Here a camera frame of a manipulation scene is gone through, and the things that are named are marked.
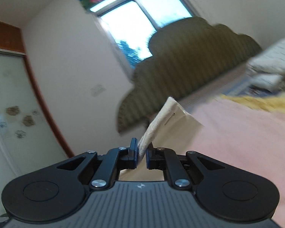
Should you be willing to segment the cream white pants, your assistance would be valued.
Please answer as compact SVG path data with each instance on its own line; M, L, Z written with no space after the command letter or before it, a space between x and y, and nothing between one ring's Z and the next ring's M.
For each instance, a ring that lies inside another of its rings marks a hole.
M123 170L120 181L162 181L160 170L148 170L146 150L149 144L185 154L189 145L203 126L184 108L169 97L157 116L150 123L138 142L138 166L134 170Z

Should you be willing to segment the frosted glass wardrobe door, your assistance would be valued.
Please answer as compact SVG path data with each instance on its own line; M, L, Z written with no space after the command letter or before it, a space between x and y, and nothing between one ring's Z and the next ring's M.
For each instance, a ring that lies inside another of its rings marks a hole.
M22 57L0 55L1 193L16 177L67 158L37 102Z

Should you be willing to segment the pink bed blanket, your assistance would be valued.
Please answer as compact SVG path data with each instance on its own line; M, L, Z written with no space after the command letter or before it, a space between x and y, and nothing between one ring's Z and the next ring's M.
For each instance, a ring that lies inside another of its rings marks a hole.
M203 127L189 150L273 182L280 194L273 219L285 227L285 114L214 99L196 107L192 116Z

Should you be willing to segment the olive striped headboard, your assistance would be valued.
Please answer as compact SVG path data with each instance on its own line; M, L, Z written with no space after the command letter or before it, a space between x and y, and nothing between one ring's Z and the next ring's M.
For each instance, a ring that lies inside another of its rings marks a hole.
M159 112L168 97L183 99L262 51L250 36L201 17L164 26L151 36L148 48L152 56L136 65L134 88L120 103L118 133Z

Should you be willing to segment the grey bed sheet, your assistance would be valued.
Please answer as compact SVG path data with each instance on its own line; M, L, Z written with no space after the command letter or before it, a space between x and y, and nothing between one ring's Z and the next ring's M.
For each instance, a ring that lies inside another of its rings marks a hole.
M191 112L197 105L219 95L227 96L268 96L268 91L253 89L250 85L250 77L246 74L245 64L241 64L219 76L189 96L179 101L179 104L187 112Z

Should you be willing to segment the yellow blanket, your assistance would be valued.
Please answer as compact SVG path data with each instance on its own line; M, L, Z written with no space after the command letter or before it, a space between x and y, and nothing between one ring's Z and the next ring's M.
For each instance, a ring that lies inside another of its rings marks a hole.
M252 96L232 97L227 95L220 95L220 97L244 105L253 110L262 110L270 113L285 114L285 97L277 97L277 96L270 96L264 98L252 97Z

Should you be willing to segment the folded white patterned cloth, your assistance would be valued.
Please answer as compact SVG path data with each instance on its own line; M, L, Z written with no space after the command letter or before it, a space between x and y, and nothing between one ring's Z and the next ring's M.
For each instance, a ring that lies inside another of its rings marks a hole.
M247 62L251 86L285 92L285 38Z

